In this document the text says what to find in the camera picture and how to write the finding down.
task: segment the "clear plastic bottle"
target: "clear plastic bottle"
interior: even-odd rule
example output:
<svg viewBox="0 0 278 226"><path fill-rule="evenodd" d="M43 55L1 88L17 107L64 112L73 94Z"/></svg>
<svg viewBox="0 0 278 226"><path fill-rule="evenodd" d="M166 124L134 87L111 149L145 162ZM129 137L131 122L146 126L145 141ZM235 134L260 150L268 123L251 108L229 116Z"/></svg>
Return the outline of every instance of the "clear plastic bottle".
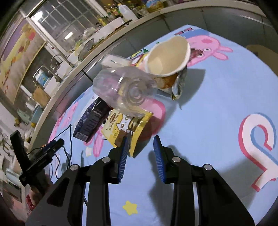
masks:
<svg viewBox="0 0 278 226"><path fill-rule="evenodd" d="M138 13L141 15L141 16L146 16L148 14L150 14L147 10L147 7L145 4L141 5L141 8L138 10Z"/></svg>
<svg viewBox="0 0 278 226"><path fill-rule="evenodd" d="M108 17L111 19L111 21L116 19L116 17L112 14L111 9L108 9L106 6L104 7L104 9L107 12Z"/></svg>
<svg viewBox="0 0 278 226"><path fill-rule="evenodd" d="M101 70L94 78L93 92L119 112L141 118L142 109L152 104L156 82L137 67Z"/></svg>
<svg viewBox="0 0 278 226"><path fill-rule="evenodd" d="M135 7L135 5L131 1L127 1L127 3L128 3L128 7L135 14L135 16L137 18L140 18L140 15L138 14L138 7Z"/></svg>
<svg viewBox="0 0 278 226"><path fill-rule="evenodd" d="M137 16L134 14L134 12L132 12L132 10L130 8L128 8L126 5L118 4L118 7L119 7L119 11L124 16L126 21L129 21L129 20L136 21L136 20L138 20Z"/></svg>

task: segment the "pink pig cartoon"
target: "pink pig cartoon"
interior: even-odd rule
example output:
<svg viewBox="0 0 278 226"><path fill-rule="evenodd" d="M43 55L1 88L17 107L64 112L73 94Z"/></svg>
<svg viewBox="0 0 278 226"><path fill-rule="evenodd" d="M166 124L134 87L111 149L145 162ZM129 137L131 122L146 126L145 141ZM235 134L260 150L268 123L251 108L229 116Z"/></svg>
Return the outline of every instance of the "pink pig cartoon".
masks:
<svg viewBox="0 0 278 226"><path fill-rule="evenodd" d="M209 56L214 56L219 60L227 60L228 57L218 51L232 52L233 50L229 47L224 47L220 45L220 42L207 35L198 35L188 38L187 41L190 44L190 48L196 50L201 50L203 53L197 55L191 61L188 62L187 66L193 66L194 64L207 59Z"/></svg>
<svg viewBox="0 0 278 226"><path fill-rule="evenodd" d="M61 129L67 127L70 123L70 121L72 120L72 116L77 108L78 102L75 102L74 105L71 106L71 108L69 109L67 116L65 118L65 120L63 121L62 125L61 125Z"/></svg>
<svg viewBox="0 0 278 226"><path fill-rule="evenodd" d="M54 126L54 128L53 128L53 130L52 130L52 133L51 133L50 137L49 137L48 143L49 143L50 141L52 141L52 140L55 138L56 133L57 133L57 130L58 130L58 128L59 128L59 125L60 125L60 123L61 123L61 121L62 121L64 115L65 115L65 112L61 115L60 118L58 118L57 122L55 123L55 126Z"/></svg>
<svg viewBox="0 0 278 226"><path fill-rule="evenodd" d="M102 150L102 146L103 146L103 139L102 139L102 128L105 124L105 121L102 123L102 125L99 127L98 131L96 132L96 134L86 143L84 142L85 146L89 146L93 140L94 141L94 146L93 146L93 154L95 157L99 157L101 150Z"/></svg>
<svg viewBox="0 0 278 226"><path fill-rule="evenodd" d="M145 125L139 137L139 141L148 140L151 138L152 135L159 132L159 130L163 126L166 113L164 104L156 99L150 99L150 104L146 104L146 107L144 107L144 109L152 112L153 116Z"/></svg>

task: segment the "yellow snack bag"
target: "yellow snack bag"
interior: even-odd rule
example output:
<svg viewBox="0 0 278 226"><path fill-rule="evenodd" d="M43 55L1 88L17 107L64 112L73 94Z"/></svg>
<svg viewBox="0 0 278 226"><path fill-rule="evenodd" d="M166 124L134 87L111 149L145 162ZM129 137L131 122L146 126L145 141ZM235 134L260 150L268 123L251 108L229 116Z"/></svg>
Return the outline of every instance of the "yellow snack bag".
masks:
<svg viewBox="0 0 278 226"><path fill-rule="evenodd" d="M153 113L146 110L142 111L144 112L144 117L139 119L124 115L113 109L109 113L108 119L102 128L102 134L114 147L119 147L123 137L131 133L130 156L133 156L138 138L153 115Z"/></svg>

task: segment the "red object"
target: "red object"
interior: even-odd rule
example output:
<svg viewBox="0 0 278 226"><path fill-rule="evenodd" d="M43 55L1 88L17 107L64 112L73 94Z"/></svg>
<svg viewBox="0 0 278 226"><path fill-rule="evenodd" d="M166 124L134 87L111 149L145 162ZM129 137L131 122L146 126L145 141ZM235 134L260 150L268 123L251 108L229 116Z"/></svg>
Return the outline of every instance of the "red object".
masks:
<svg viewBox="0 0 278 226"><path fill-rule="evenodd" d="M31 202L31 199L30 199L30 195L29 195L29 194L26 196L26 202L27 202L27 204L28 204L29 209L30 209L31 211L33 211L33 209L34 209L36 206L34 206L33 203Z"/></svg>
<svg viewBox="0 0 278 226"><path fill-rule="evenodd" d="M35 35L36 35L36 33L35 33L35 32L32 32L32 33L29 35L28 39L33 40L34 37L35 37Z"/></svg>
<svg viewBox="0 0 278 226"><path fill-rule="evenodd" d="M20 48L18 49L18 53L21 53L24 50L23 46L20 46Z"/></svg>
<svg viewBox="0 0 278 226"><path fill-rule="evenodd" d="M145 107L145 110L153 112L153 116L149 119L148 123L145 125L142 133L140 134L139 141L146 141L159 132L163 126L165 120L165 105L156 100L152 99L152 103Z"/></svg>

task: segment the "peppa pig print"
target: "peppa pig print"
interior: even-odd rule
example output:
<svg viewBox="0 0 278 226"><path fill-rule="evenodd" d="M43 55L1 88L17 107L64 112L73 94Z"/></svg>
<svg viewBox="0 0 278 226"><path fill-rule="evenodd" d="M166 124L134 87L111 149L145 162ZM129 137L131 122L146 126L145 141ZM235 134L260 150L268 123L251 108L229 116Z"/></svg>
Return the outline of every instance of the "peppa pig print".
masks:
<svg viewBox="0 0 278 226"><path fill-rule="evenodd" d="M202 53L197 54L196 57L193 57L191 61L188 62L187 64L188 67L191 67L194 64L201 62L210 56L214 56L219 60L227 60L228 56L226 56L224 53L221 53L219 51L224 51L224 52L233 51L229 47L221 46L220 42L217 39L210 37L208 35L194 36L188 38L187 41L189 42L191 49L202 51Z"/></svg>

